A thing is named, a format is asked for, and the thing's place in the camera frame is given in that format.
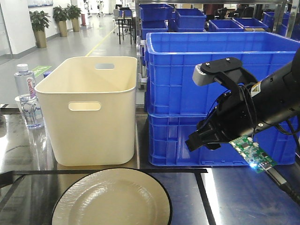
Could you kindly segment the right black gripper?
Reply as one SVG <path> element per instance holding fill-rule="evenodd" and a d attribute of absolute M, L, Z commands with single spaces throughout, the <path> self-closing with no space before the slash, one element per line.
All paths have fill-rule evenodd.
<path fill-rule="evenodd" d="M 197 124 L 197 130 L 185 141 L 188 149 L 216 150 L 243 135 L 252 135 L 258 121 L 257 107 L 250 88 L 258 80 L 247 70 L 222 73 L 215 81 L 229 91 L 217 98 L 217 106 Z"/>

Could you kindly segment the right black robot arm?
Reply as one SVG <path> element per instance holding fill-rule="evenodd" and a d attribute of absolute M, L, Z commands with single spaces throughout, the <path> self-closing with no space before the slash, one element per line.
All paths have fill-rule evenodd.
<path fill-rule="evenodd" d="M 202 146 L 215 150 L 221 143 L 279 127 L 282 121 L 300 115 L 299 51 L 292 61 L 261 81 L 234 57 L 196 65 L 193 81 L 198 86 L 217 82 L 227 90 L 188 136 L 190 151 Z"/>

